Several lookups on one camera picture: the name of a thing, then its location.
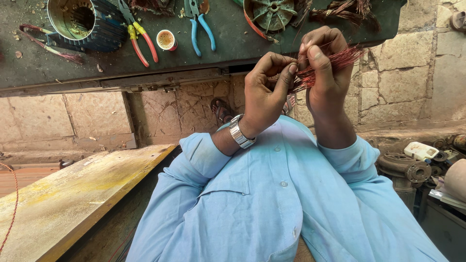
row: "blue-handled pliers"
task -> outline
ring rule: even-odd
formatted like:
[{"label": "blue-handled pliers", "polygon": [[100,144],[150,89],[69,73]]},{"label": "blue-handled pliers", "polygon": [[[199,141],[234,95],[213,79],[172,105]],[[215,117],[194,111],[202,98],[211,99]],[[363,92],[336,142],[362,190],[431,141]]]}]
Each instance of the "blue-handled pliers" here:
[{"label": "blue-handled pliers", "polygon": [[199,48],[198,48],[198,39],[197,39],[198,24],[196,22],[196,17],[199,20],[199,23],[201,23],[202,27],[206,30],[207,34],[209,35],[212,51],[215,51],[215,49],[216,49],[215,39],[213,38],[212,31],[210,30],[209,26],[207,25],[206,21],[204,20],[204,14],[199,15],[198,1],[197,0],[189,0],[189,6],[191,8],[192,16],[190,16],[190,15],[187,15],[187,16],[192,17],[192,19],[190,19],[191,24],[192,24],[192,29],[191,29],[192,47],[194,47],[194,51],[196,51],[196,54],[200,57],[201,56],[201,51],[199,51]]}]

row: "green metal workbench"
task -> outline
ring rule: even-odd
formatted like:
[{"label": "green metal workbench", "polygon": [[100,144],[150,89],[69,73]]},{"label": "green metal workbench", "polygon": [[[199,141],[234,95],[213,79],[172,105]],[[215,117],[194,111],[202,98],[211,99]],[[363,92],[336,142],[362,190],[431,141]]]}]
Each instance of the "green metal workbench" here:
[{"label": "green metal workbench", "polygon": [[[175,13],[179,14],[181,8],[184,7],[184,1],[175,1]],[[309,22],[306,18],[299,33],[298,28],[288,25],[284,32],[275,36],[279,42],[273,43],[263,39],[252,30],[246,22],[242,8],[232,0],[211,1],[211,11],[206,15],[206,21],[214,34],[217,50],[215,52],[210,50],[207,33],[199,27],[198,45],[202,57],[197,57],[191,44],[191,23],[187,18],[180,19],[177,15],[163,17],[150,12],[137,11],[135,17],[142,18],[141,25],[154,43],[157,33],[162,29],[168,29],[175,34],[178,48],[170,52],[156,47],[159,63],[155,63],[151,59],[151,52],[145,41],[139,40],[141,51],[150,64],[150,67],[146,68],[128,40],[118,51],[112,53],[87,50],[84,55],[85,63],[78,65],[45,51],[24,36],[20,35],[21,40],[15,40],[12,31],[17,30],[18,25],[22,23],[31,23],[53,30],[45,18],[47,12],[36,6],[40,2],[40,0],[3,0],[0,2],[2,20],[0,51],[5,56],[0,62],[0,97],[78,92],[80,89],[82,91],[111,90],[127,85],[124,79],[134,76],[146,76],[147,83],[157,83],[154,85],[157,86],[159,85],[157,81],[147,80],[147,77],[164,72],[195,69],[215,71],[216,69],[215,78],[242,69],[247,71],[247,67],[239,65],[256,63],[268,51],[287,55],[291,53],[293,56],[293,52],[299,48],[301,37],[306,32],[322,25],[318,22]],[[314,0],[311,7],[325,9],[330,2],[330,0]],[[351,40],[352,43],[377,45],[397,34],[400,8],[404,2],[405,0],[371,1],[372,12],[382,25],[380,33],[370,32],[365,25],[353,32],[347,21],[337,18],[327,19],[326,24],[341,29],[347,40]],[[21,51],[23,57],[16,58],[15,51]],[[97,70],[97,64],[103,68],[103,72]],[[195,76],[197,72],[193,71],[191,75]],[[133,86],[137,86],[138,79],[132,78],[131,82],[135,83]],[[112,80],[110,83],[113,84],[107,82],[107,85],[103,86],[104,80]]]}]

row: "shirt cuff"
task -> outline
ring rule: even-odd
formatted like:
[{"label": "shirt cuff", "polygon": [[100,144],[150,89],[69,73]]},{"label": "shirt cuff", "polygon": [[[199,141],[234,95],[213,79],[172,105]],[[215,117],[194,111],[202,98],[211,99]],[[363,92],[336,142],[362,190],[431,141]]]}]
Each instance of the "shirt cuff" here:
[{"label": "shirt cuff", "polygon": [[364,139],[356,136],[354,144],[343,149],[323,147],[317,140],[317,147],[338,173],[359,172],[373,165],[380,151]]},{"label": "shirt cuff", "polygon": [[179,143],[186,159],[207,178],[216,176],[231,159],[217,149],[209,133],[194,133]]}]

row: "light blue shirt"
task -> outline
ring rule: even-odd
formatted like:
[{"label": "light blue shirt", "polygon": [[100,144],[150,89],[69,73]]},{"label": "light blue shirt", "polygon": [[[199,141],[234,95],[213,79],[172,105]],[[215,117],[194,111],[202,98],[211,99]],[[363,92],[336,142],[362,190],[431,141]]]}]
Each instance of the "light blue shirt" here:
[{"label": "light blue shirt", "polygon": [[320,146],[289,117],[232,157],[207,133],[180,141],[141,218],[128,262],[447,261],[392,187],[379,150]]}]

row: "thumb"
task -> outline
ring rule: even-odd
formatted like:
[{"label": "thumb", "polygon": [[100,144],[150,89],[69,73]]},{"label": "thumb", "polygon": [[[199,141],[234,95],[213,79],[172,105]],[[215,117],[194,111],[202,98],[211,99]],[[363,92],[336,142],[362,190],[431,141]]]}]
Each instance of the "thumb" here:
[{"label": "thumb", "polygon": [[295,81],[295,72],[298,69],[298,64],[293,62],[287,65],[280,73],[275,84],[273,96],[276,99],[286,97],[288,89],[293,86]]},{"label": "thumb", "polygon": [[310,66],[315,70],[315,86],[323,88],[333,86],[335,80],[333,78],[332,64],[318,46],[314,45],[309,48],[308,59]]}]

